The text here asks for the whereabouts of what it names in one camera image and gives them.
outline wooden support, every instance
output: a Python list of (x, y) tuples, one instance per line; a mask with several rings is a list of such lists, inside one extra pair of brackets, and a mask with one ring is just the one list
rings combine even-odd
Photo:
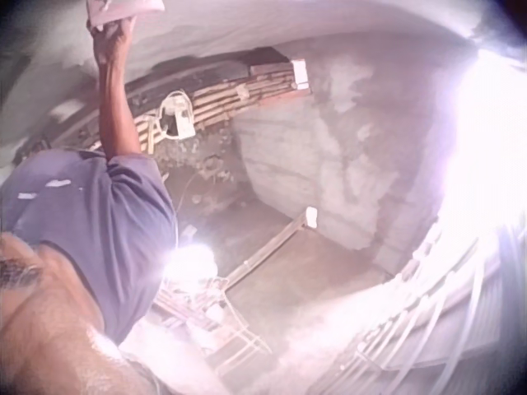
[(311, 95), (311, 89), (302, 89), (299, 91), (287, 91), (280, 95), (274, 95), (271, 97), (265, 97), (260, 102), (259, 105), (273, 105), (281, 100), (296, 99), (298, 97), (304, 97)]
[(227, 276), (229, 290), (240, 282), (244, 277), (251, 273), (256, 267), (261, 265), (267, 258), (269, 258), (277, 249), (282, 247), (298, 230), (302, 229), (305, 223), (305, 211), (302, 212), (293, 222), (286, 226), (278, 235), (270, 239), (261, 249), (259, 249), (252, 257), (244, 261), (235, 270)]
[(249, 73), (251, 76), (258, 76), (260, 74), (268, 74), (270, 72), (288, 72), (293, 70), (292, 63), (273, 63), (260, 64), (258, 66), (251, 66)]

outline light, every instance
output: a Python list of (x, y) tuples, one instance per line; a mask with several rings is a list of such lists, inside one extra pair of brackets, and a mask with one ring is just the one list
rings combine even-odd
[(176, 249), (169, 256), (165, 279), (181, 288), (195, 287), (200, 281), (217, 276), (214, 253), (204, 244), (191, 244)]
[(458, 137), (441, 216), (459, 231), (507, 223), (527, 203), (527, 78), (481, 52), (459, 88)]
[(311, 228), (316, 229), (317, 223), (316, 219), (319, 212), (314, 207), (307, 207), (305, 210), (305, 223)]

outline concrete wall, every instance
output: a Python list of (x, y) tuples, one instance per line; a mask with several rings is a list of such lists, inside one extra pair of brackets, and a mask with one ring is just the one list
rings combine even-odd
[(277, 49), (307, 63), (311, 97), (236, 118), (254, 191), (386, 271), (404, 265), (441, 204), (455, 88), (472, 53), (393, 35), (335, 35)]

